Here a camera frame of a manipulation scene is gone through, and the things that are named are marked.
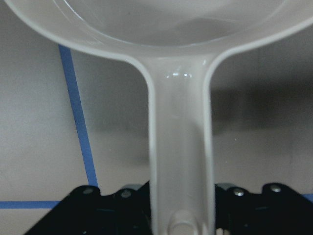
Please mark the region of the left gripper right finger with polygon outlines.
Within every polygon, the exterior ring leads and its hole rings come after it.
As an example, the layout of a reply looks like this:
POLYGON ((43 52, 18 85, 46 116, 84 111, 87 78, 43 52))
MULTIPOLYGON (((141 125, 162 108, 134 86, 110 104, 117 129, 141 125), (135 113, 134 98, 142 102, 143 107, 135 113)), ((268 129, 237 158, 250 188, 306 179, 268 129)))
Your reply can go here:
POLYGON ((313 233, 312 201, 284 184, 265 184, 260 193, 233 184, 216 184, 215 204, 218 235, 313 233))

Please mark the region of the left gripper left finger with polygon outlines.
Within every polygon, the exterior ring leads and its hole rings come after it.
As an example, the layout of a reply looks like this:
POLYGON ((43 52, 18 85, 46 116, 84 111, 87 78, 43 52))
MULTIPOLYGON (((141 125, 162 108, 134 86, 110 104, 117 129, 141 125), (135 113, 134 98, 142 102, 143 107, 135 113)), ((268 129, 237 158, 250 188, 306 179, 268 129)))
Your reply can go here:
POLYGON ((26 234, 150 235, 150 185, 125 186, 109 195, 96 186, 79 186, 26 234))

